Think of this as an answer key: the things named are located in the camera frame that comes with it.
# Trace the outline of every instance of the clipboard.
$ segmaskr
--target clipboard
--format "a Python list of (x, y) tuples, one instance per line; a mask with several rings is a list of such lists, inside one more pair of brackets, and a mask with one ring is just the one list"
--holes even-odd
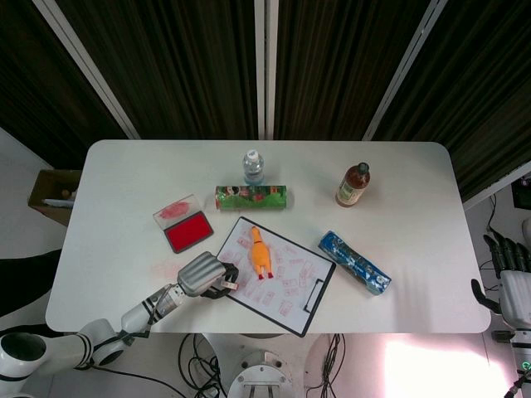
[[(251, 228), (269, 247), (274, 277), (258, 279), (251, 264)], [(335, 263), (292, 240), (240, 217), (217, 254), (239, 270), (238, 290), (227, 297), (304, 337), (335, 270)]]

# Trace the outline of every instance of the curtain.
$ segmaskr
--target curtain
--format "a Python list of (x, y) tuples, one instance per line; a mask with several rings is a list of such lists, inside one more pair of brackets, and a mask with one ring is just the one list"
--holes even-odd
[(29, 1), (0, 3), (0, 125), (57, 168), (122, 130)]
[(142, 138), (257, 138), (251, 0), (58, 4)]
[(443, 144), (464, 200), (531, 160), (529, 16), (529, 1), (449, 1), (373, 139)]
[(361, 139), (429, 0), (283, 0), (276, 139)]

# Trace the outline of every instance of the green cylindrical container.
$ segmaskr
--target green cylindrical container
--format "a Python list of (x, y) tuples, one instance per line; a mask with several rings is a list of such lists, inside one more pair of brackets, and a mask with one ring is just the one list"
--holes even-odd
[(215, 198), (219, 210), (285, 209), (287, 189), (285, 185), (216, 187)]

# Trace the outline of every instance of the robotic hand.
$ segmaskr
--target robotic hand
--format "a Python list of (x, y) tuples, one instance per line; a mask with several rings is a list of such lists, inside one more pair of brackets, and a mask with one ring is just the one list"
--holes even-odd
[(46, 375), (71, 368), (106, 365), (130, 346), (147, 337), (153, 324), (171, 313), (188, 297), (219, 299), (230, 289), (211, 289), (219, 279), (234, 283), (238, 269), (204, 252), (178, 272), (177, 283), (167, 284), (121, 319), (116, 333), (107, 319), (97, 319), (69, 336), (47, 338), (30, 333), (10, 333), (0, 338), (0, 398), (28, 397), (19, 393), (34, 372)]
[(514, 329), (510, 343), (519, 379), (505, 398), (513, 397), (519, 388), (524, 398), (531, 398), (531, 254), (520, 243), (492, 231), (495, 239), (483, 237), (492, 254), (496, 278), (500, 279), (499, 303), (485, 297), (476, 279), (471, 280), (472, 292), (478, 303), (502, 315)]

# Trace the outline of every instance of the yellow rubber chicken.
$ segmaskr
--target yellow rubber chicken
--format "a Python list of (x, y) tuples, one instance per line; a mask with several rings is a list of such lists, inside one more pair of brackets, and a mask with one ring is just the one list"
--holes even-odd
[(260, 230), (253, 226), (251, 228), (253, 245), (251, 247), (251, 259), (252, 265), (255, 267), (255, 271), (258, 274), (258, 279), (264, 279), (263, 269), (267, 271), (267, 277), (273, 278), (273, 272), (271, 270), (271, 259), (269, 256), (269, 249), (260, 235)]

